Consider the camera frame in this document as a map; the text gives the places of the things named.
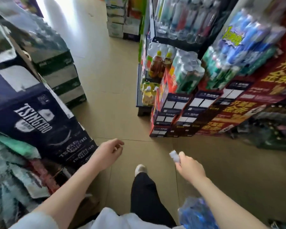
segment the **hand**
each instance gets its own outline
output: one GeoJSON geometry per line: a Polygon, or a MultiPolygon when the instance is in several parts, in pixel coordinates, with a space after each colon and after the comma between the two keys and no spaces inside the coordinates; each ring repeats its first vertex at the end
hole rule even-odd
{"type": "Polygon", "coordinates": [[[102,143],[92,154],[88,163],[96,167],[98,171],[102,171],[110,167],[119,156],[121,156],[124,142],[119,139],[109,140],[102,143]]]}
{"type": "Polygon", "coordinates": [[[206,173],[203,166],[191,157],[188,157],[184,152],[179,153],[180,164],[175,163],[176,169],[180,175],[193,186],[206,179],[206,173]]]}

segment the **black pants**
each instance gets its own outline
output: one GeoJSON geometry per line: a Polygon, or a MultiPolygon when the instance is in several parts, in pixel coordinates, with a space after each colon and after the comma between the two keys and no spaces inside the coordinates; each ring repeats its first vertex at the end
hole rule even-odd
{"type": "Polygon", "coordinates": [[[145,222],[165,225],[170,228],[176,223],[161,203],[156,184],[146,173],[139,173],[131,188],[130,212],[145,222]]]}

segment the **forearm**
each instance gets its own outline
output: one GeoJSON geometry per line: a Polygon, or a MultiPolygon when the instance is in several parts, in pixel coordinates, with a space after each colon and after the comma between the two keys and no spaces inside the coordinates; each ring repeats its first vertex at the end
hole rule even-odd
{"type": "Polygon", "coordinates": [[[59,229],[67,229],[84,199],[85,193],[99,171],[96,165],[86,163],[61,188],[39,205],[34,211],[50,215],[59,229]]]}
{"type": "Polygon", "coordinates": [[[208,178],[195,184],[221,229],[267,229],[256,217],[218,189],[208,178]]]}

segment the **white shirt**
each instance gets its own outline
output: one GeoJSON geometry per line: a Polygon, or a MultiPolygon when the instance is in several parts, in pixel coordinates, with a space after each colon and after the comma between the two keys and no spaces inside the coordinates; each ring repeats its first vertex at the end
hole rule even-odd
{"type": "MultiPolygon", "coordinates": [[[[10,229],[59,229],[55,220],[42,212],[32,212],[20,219],[10,229]]],[[[105,207],[96,220],[92,220],[79,229],[168,229],[142,221],[136,214],[130,213],[118,216],[112,209],[105,207]]]]}

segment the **floor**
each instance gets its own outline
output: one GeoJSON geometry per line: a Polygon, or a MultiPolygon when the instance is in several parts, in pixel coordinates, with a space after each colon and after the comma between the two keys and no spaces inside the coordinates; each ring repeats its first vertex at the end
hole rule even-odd
{"type": "Polygon", "coordinates": [[[149,119],[135,107],[138,43],[110,38],[100,0],[37,0],[47,22],[66,41],[88,101],[72,111],[100,144],[125,142],[123,155],[93,181],[100,207],[130,210],[135,167],[143,163],[160,199],[178,221],[177,209],[197,191],[176,173],[168,153],[175,149],[201,162],[223,192],[263,222],[286,219],[286,152],[259,150],[229,138],[150,138],[149,119]]]}

